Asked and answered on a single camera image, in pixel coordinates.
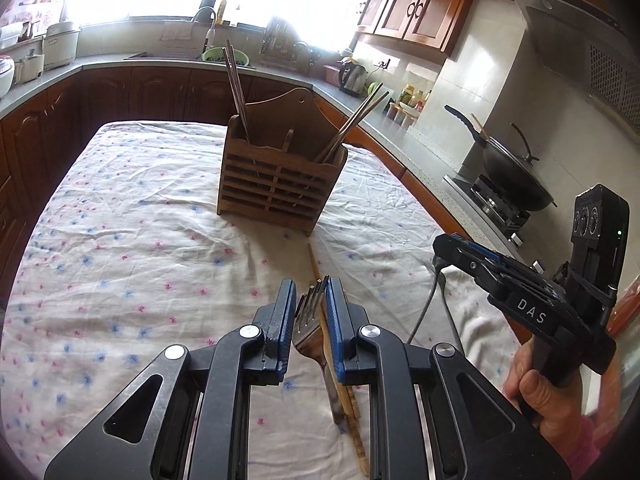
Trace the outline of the person's right hand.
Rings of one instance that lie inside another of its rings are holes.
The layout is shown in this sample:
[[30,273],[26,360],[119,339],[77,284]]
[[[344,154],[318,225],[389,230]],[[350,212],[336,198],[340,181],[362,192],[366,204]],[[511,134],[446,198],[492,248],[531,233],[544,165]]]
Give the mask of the person's right hand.
[[525,401],[540,415],[540,434],[561,454],[570,454],[582,438],[582,378],[576,372],[566,387],[555,387],[533,368],[535,338],[515,352],[504,395]]

